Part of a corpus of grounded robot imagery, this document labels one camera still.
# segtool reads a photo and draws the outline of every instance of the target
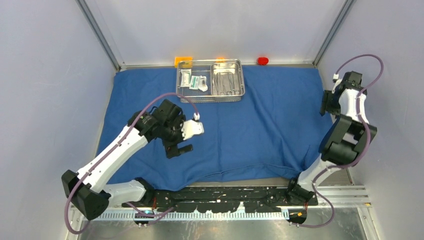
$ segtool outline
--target metal frame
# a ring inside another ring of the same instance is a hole
[[[87,5],[86,0],[75,0],[75,2],[78,4],[79,8],[81,9],[82,13],[84,14],[85,18],[88,21],[88,24],[90,24],[91,29],[93,30],[94,34],[96,35],[100,45],[104,49],[104,51],[107,54],[107,57],[109,58],[110,62],[115,67],[116,71],[121,70],[121,66],[118,63],[117,58],[114,55],[114,52],[112,51],[111,47],[108,44],[108,41],[105,38],[105,35],[103,34],[102,30],[99,27],[99,24],[97,23],[96,19],[93,16],[92,11],[90,10],[89,6]]]
[[[374,220],[371,214],[372,208],[358,208],[357,210],[366,238],[370,240],[381,239],[376,230],[376,226],[374,225]]]
[[[329,48],[331,42],[334,39],[334,36],[336,35],[337,31],[340,29],[340,26],[343,24],[343,21],[345,20],[346,16],[348,15],[349,11],[351,10],[353,4],[356,2],[356,0],[345,0],[343,7],[341,8],[340,12],[338,13],[337,17],[335,18],[335,21],[330,29],[330,31],[327,34],[327,37],[325,38],[324,42],[322,43],[321,47],[319,48],[318,54],[315,57],[315,60],[312,62],[312,64],[317,67],[320,63],[321,59],[323,58],[324,54],[326,53],[327,49]]]
[[[258,65],[256,62],[243,62],[243,66]],[[312,63],[286,63],[286,62],[272,62],[269,66],[280,66],[280,67],[291,67],[291,68],[304,68],[314,69],[315,66]],[[121,72],[129,69],[140,69],[140,68],[175,68],[174,65],[160,65],[160,64],[143,64],[143,65],[122,65]]]

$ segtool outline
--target stainless steel tray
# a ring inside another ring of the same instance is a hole
[[[205,76],[207,91],[181,87],[181,69],[191,69],[192,76]],[[242,64],[237,59],[181,61],[177,68],[176,93],[194,103],[240,101],[245,94]]]

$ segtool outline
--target orange object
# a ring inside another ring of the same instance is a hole
[[[175,61],[173,62],[175,67],[178,67],[178,63],[181,61],[192,61],[193,57],[192,56],[176,56],[175,57]],[[188,62],[182,65],[183,68],[191,68],[192,67],[192,63]]]
[[[217,57],[216,59],[217,59],[217,60],[218,60],[218,59],[222,59],[222,60],[224,60],[224,59],[226,59],[226,58],[225,58],[225,57]]]
[[[261,56],[261,57],[258,57],[257,58],[257,64],[258,65],[267,65],[269,61],[270,60],[268,60],[268,58],[267,57],[264,57],[264,56]]]

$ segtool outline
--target white wall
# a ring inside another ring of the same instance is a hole
[[[378,133],[363,161],[353,168],[365,184],[384,239],[422,239],[424,198],[424,1],[356,1],[319,64],[327,86],[336,69],[363,53],[385,64],[380,82],[368,90],[366,115]],[[358,59],[345,71],[369,83],[376,60]]]
[[[126,65],[177,56],[311,63],[344,0],[87,0]]]
[[[61,175],[94,156],[115,70],[75,1],[0,5],[0,239],[61,240]]]

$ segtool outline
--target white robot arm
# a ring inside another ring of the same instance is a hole
[[[359,96],[359,112],[356,104],[358,93],[362,89],[362,74],[358,72],[347,72],[343,79],[335,74],[332,90],[325,90],[320,114],[326,112],[335,115],[335,122],[325,135],[319,146],[318,159],[296,178],[290,180],[286,192],[286,199],[293,205],[307,203],[314,196],[313,182],[324,169],[327,169],[318,179],[315,185],[319,186],[328,176],[340,170],[339,167],[353,163],[359,154],[364,151],[366,145],[366,134],[364,125],[359,120],[360,114],[370,129],[371,141],[377,134],[377,128],[369,125],[365,116],[364,102],[367,91]]]
[[[110,143],[94,160],[80,168],[77,172],[70,170],[62,175],[62,183],[66,197],[84,174],[90,172],[90,168],[109,152],[112,151],[91,173],[82,181],[71,202],[88,219],[92,220],[100,216],[107,207],[120,205],[126,202],[140,201],[147,189],[148,183],[142,178],[136,178],[130,182],[118,184],[106,184],[112,175],[138,150],[146,146],[150,141],[160,138],[165,147],[166,157],[172,158],[193,150],[192,145],[178,148],[177,144],[190,139],[194,135],[203,134],[204,128],[201,122],[193,119],[186,120],[183,110],[164,100],[152,114],[145,113],[139,119],[126,136],[122,137],[130,129],[130,125],[140,112],[136,112],[128,121],[118,137]]]

